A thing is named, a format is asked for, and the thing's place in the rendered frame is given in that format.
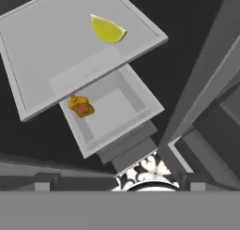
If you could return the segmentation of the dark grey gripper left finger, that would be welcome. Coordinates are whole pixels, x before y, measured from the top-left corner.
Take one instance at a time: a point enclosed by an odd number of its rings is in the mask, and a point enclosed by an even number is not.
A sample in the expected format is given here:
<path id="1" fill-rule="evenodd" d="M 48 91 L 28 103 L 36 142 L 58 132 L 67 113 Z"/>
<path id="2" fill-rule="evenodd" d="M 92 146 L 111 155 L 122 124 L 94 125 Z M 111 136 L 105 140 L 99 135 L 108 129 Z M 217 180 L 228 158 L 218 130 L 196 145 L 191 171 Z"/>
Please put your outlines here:
<path id="1" fill-rule="evenodd" d="M 55 189 L 59 174 L 38 173 L 33 176 L 0 176 L 0 192 L 50 192 Z"/>

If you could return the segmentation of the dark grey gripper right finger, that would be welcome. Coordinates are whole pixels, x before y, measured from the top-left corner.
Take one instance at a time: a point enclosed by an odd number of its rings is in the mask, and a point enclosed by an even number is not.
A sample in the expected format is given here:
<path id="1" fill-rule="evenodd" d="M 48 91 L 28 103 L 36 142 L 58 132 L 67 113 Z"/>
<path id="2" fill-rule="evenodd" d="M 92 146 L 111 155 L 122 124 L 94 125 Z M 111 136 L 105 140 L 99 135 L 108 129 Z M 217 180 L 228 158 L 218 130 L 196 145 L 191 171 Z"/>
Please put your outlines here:
<path id="1" fill-rule="evenodd" d="M 239 188 L 217 183 L 214 179 L 196 174 L 183 176 L 183 190 L 189 192 L 240 192 Z"/>

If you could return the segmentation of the dark grey fridge drawer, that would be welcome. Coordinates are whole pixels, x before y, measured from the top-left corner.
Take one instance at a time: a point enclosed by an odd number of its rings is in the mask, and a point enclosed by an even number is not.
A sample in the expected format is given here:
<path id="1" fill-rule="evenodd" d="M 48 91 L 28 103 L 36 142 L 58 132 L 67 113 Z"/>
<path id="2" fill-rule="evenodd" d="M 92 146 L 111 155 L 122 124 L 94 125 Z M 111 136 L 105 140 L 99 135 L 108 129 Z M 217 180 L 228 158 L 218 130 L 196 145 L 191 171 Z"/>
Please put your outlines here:
<path id="1" fill-rule="evenodd" d="M 151 137 L 148 137 L 113 159 L 112 165 L 115 171 L 120 173 L 127 169 L 130 165 L 150 154 L 155 149 L 156 145 L 154 141 Z"/>
<path id="2" fill-rule="evenodd" d="M 97 154 L 103 164 L 112 161 L 118 155 L 137 145 L 142 140 L 156 133 L 158 129 L 151 120 L 141 124 L 136 129 L 128 132 L 119 139 L 103 147 Z"/>

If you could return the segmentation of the grey fridge door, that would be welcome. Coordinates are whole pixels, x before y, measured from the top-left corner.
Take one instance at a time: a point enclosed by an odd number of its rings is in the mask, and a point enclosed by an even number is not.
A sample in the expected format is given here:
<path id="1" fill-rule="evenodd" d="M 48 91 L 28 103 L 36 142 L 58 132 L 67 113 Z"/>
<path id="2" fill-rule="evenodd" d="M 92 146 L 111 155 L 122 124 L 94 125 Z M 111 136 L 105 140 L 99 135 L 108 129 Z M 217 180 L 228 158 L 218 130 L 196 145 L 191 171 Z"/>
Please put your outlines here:
<path id="1" fill-rule="evenodd" d="M 157 148 L 172 174 L 193 169 L 175 144 L 240 69 L 240 0 L 223 0 L 202 51 Z"/>

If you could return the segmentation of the pale grey fridge drawer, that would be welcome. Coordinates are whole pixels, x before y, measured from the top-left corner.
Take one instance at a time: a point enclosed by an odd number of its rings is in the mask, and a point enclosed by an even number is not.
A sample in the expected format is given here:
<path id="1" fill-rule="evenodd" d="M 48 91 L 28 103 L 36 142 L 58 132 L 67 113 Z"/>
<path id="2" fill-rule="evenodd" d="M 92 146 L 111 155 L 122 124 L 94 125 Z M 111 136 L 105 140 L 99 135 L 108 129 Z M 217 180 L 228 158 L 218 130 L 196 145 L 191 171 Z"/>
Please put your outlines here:
<path id="1" fill-rule="evenodd" d="M 82 156 L 87 159 L 105 146 L 164 111 L 164 107 L 130 65 L 125 65 L 79 92 L 94 107 L 80 118 L 60 102 Z"/>

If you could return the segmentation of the grey fridge shelf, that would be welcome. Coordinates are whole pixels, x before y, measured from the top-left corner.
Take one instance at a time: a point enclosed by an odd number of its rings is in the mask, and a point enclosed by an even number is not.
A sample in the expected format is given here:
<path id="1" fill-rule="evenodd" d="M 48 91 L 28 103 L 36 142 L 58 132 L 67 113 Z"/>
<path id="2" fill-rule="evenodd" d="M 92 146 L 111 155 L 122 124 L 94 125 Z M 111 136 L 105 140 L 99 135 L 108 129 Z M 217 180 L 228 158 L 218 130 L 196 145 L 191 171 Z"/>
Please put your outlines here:
<path id="1" fill-rule="evenodd" d="M 116 44 L 100 40 L 91 15 L 127 34 Z M 129 0 L 32 0 L 0 16 L 0 54 L 22 121 L 167 40 Z"/>

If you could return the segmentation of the yellow lemon wedge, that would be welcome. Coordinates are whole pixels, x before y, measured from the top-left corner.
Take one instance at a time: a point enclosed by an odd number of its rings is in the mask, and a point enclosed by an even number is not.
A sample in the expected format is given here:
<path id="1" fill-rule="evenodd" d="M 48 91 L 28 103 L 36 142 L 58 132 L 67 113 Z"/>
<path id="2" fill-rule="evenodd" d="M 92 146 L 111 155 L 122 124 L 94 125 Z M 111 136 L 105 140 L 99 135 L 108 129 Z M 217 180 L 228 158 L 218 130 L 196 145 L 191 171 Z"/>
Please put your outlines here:
<path id="1" fill-rule="evenodd" d="M 115 44 L 121 41 L 127 33 L 126 29 L 105 18 L 91 14 L 90 19 L 94 33 L 104 42 Z"/>

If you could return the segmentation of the yellow sauce bottle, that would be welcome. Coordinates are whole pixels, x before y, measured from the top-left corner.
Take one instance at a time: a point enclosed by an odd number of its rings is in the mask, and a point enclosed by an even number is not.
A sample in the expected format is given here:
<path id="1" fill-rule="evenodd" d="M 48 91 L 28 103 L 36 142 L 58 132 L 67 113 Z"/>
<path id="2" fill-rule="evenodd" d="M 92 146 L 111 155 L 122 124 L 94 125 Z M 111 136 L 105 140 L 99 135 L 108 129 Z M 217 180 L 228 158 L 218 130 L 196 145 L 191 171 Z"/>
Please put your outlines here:
<path id="1" fill-rule="evenodd" d="M 91 115 L 95 111 L 88 98 L 77 95 L 69 97 L 68 108 L 80 118 Z"/>

